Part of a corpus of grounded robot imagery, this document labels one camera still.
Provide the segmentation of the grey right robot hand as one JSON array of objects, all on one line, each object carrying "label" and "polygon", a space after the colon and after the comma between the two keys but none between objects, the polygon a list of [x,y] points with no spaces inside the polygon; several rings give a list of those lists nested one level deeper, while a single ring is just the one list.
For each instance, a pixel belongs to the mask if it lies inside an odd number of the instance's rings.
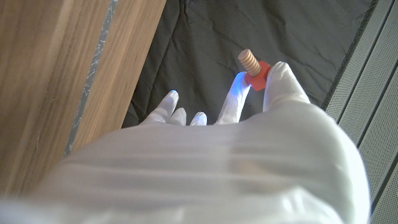
[{"label": "grey right robot hand", "polygon": [[262,113],[240,114],[236,75],[215,124],[187,124],[169,92],[139,125],[57,164],[2,223],[367,223],[368,180],[348,135],[311,104],[289,65],[267,77]]}]

